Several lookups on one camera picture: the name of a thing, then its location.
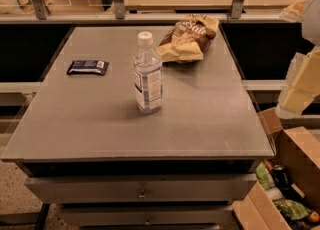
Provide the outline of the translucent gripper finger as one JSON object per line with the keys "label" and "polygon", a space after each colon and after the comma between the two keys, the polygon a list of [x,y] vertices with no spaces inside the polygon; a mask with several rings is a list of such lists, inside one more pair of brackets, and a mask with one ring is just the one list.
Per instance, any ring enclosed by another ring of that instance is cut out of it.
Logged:
{"label": "translucent gripper finger", "polygon": [[302,53],[296,52],[293,59],[290,62],[288,71],[285,78],[285,85],[282,87],[280,95],[278,97],[278,103],[283,104],[286,96],[289,93],[290,88],[292,87],[293,81],[298,74],[298,71],[302,65],[305,55]]}

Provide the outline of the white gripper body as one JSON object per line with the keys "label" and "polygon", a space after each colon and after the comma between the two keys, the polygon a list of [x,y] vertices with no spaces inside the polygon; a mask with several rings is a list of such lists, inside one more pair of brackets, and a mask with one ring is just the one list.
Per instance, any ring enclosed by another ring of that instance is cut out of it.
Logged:
{"label": "white gripper body", "polygon": [[302,14],[302,36],[320,45],[320,0],[307,0]]}

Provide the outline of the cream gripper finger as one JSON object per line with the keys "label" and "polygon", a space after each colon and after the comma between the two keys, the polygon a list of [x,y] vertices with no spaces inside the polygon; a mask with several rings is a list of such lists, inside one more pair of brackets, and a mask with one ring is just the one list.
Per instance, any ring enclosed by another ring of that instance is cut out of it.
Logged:
{"label": "cream gripper finger", "polygon": [[320,94],[320,51],[305,55],[281,110],[301,114]]}

